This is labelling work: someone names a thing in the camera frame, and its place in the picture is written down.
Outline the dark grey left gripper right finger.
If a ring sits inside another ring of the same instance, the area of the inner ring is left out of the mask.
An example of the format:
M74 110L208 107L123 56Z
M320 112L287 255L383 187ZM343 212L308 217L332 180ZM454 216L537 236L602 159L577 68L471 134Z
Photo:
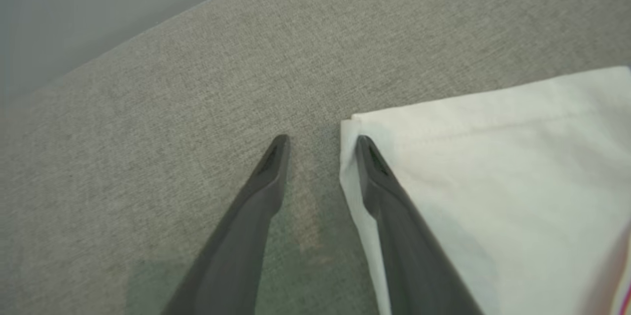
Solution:
M369 136L358 136L355 156L363 204L377 224L391 315L483 315Z

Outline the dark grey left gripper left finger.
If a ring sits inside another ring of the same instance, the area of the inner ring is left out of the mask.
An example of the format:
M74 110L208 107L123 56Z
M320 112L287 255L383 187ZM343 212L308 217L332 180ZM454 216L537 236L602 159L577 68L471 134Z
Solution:
M290 137L276 136L167 302L163 315L254 315L271 220L280 211Z

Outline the red basketball jersey white trim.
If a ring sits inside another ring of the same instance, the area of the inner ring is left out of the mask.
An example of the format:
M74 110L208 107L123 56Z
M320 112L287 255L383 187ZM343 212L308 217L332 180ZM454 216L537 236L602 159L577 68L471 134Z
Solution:
M486 315L631 315L631 67L355 113L340 132L379 315L391 310L360 135Z

